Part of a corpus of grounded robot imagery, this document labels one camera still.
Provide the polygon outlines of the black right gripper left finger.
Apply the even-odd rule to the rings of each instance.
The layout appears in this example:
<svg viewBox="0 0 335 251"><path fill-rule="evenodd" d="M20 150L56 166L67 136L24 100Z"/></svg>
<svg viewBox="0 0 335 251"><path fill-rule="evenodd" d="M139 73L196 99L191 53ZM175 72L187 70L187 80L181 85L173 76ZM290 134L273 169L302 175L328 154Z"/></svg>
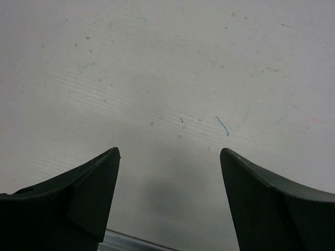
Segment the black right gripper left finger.
<svg viewBox="0 0 335 251"><path fill-rule="evenodd" d="M113 147L44 182L1 194L1 250L97 250L120 163Z"/></svg>

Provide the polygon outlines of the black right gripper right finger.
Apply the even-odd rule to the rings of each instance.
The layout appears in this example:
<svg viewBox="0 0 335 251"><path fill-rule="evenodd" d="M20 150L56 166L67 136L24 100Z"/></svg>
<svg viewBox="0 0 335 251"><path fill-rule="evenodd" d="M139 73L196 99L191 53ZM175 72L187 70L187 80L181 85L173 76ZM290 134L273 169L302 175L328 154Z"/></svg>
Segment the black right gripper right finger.
<svg viewBox="0 0 335 251"><path fill-rule="evenodd" d="M334 194L228 148L221 150L220 164L240 250L334 250Z"/></svg>

